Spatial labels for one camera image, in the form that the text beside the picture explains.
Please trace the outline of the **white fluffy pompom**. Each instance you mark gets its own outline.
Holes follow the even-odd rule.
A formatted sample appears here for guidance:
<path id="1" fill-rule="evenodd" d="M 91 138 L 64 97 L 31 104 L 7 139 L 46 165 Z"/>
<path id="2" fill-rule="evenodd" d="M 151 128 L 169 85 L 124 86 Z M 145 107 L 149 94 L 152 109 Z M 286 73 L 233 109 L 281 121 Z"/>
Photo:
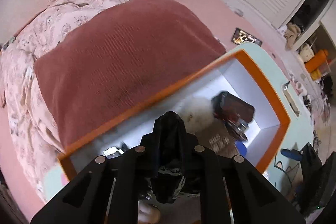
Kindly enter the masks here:
<path id="1" fill-rule="evenodd" d="M 185 124 L 186 131 L 191 134 L 209 127 L 215 120 L 213 104 L 205 97 L 188 98 L 183 102 L 178 114 Z"/>

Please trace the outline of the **blue rectangular case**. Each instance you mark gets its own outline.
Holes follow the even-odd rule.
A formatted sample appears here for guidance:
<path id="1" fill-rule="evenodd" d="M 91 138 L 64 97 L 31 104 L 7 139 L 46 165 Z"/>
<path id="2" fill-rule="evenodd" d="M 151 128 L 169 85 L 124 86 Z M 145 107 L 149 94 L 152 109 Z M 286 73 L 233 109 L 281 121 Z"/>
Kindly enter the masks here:
<path id="1" fill-rule="evenodd" d="M 242 141 L 236 140 L 235 141 L 235 146 L 236 146 L 239 154 L 242 155 L 243 157 L 245 157 L 246 154 L 247 154 L 247 148 L 246 148 L 245 144 Z"/>

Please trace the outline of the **black lace fabric item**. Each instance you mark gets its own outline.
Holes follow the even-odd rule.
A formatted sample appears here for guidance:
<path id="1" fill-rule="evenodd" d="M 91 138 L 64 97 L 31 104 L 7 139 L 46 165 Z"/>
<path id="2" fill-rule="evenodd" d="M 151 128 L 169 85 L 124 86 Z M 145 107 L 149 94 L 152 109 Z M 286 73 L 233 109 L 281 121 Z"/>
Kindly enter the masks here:
<path id="1" fill-rule="evenodd" d="M 157 118 L 153 131 L 142 137 L 145 152 L 141 174 L 159 203 L 200 195 L 202 179 L 194 150 L 198 144 L 197 137 L 186 131 L 184 121 L 173 111 Z"/>

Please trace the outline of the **dark red black pouch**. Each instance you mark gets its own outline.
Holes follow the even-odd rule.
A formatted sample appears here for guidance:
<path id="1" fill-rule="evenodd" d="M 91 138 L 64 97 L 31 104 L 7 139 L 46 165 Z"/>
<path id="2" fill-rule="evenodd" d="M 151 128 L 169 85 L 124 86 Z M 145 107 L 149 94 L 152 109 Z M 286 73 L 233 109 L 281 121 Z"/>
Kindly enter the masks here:
<path id="1" fill-rule="evenodd" d="M 228 133 L 238 141 L 248 141 L 246 132 L 253 121 L 255 108 L 228 91 L 221 91 L 211 99 L 213 113 Z"/>

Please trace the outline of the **pink floral duvet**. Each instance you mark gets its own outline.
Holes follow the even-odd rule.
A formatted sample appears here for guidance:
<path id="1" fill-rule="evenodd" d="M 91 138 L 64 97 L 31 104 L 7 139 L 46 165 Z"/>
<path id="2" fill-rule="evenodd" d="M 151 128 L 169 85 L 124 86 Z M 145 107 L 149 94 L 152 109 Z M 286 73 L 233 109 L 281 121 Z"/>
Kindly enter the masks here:
<path id="1" fill-rule="evenodd" d="M 44 178 L 64 151 L 33 66 L 75 28 L 129 0 L 52 0 L 1 52 L 1 106 L 7 108 L 14 150 L 23 173 L 42 200 Z"/>

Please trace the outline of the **orange cardboard box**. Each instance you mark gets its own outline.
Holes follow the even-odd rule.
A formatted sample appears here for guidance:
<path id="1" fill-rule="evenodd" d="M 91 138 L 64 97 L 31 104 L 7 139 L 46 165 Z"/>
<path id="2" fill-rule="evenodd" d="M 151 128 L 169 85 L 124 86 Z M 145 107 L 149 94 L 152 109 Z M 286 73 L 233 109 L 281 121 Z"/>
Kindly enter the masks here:
<path id="1" fill-rule="evenodd" d="M 58 161 L 66 174 L 68 180 L 72 180 L 76 175 L 77 171 L 75 170 L 74 165 L 71 162 L 70 156 L 75 153 L 81 147 L 84 147 L 100 135 L 104 134 L 111 128 L 119 125 L 123 121 L 137 115 L 138 113 L 158 104 L 163 101 L 167 97 L 173 95 L 181 88 L 184 88 L 188 84 L 196 81 L 197 79 L 203 77 L 205 74 L 212 72 L 214 69 L 217 69 L 221 65 L 224 65 L 228 61 L 232 59 L 236 59 L 250 74 L 255 83 L 259 86 L 261 91 L 266 96 L 266 99 L 270 103 L 273 111 L 275 112 L 279 122 L 280 127 L 275 133 L 273 140 L 270 145 L 266 149 L 264 155 L 262 155 L 261 159 L 256 164 L 256 169 L 263 173 L 266 171 L 270 163 L 272 162 L 273 157 L 276 155 L 280 144 L 284 140 L 287 129 L 290 124 L 290 116 L 287 113 L 284 104 L 281 102 L 280 97 L 277 95 L 276 91 L 272 87 L 271 83 L 268 81 L 266 75 L 262 72 L 260 67 L 256 64 L 256 61 L 252 59 L 252 56 L 247 52 L 247 50 L 241 49 L 232 53 L 226 53 L 225 55 L 219 57 L 211 64 L 199 70 L 197 73 L 189 75 L 188 77 L 178 81 L 175 84 L 164 88 L 159 93 L 154 96 L 148 98 L 147 100 L 141 102 L 140 104 L 135 105 L 133 108 L 126 110 L 122 114 L 114 117 L 108 122 L 104 123 L 97 129 L 91 131 L 86 134 L 84 137 L 80 138 L 76 142 L 72 143 L 68 147 L 66 147 L 66 153 L 64 155 L 58 156 Z"/>

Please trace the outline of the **small photo card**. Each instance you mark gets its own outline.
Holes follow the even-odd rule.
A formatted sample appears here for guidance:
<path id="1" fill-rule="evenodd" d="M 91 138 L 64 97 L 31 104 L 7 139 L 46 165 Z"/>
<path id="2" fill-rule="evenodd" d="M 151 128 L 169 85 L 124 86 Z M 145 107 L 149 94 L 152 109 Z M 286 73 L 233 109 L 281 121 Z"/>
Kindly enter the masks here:
<path id="1" fill-rule="evenodd" d="M 240 45 L 243 43 L 254 43 L 258 46 L 262 46 L 263 42 L 256 38 L 255 36 L 251 35 L 248 32 L 245 32 L 244 30 L 240 28 L 236 28 L 235 32 L 231 38 L 231 42 L 233 42 L 236 45 Z"/>

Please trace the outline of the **dark red pillow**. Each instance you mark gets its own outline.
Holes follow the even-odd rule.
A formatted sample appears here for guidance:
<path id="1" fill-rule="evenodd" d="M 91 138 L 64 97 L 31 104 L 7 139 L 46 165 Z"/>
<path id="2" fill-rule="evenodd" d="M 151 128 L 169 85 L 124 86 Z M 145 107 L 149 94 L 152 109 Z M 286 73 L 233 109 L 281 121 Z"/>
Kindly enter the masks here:
<path id="1" fill-rule="evenodd" d="M 186 6 L 130 0 L 39 57 L 34 71 L 65 150 L 226 52 Z"/>

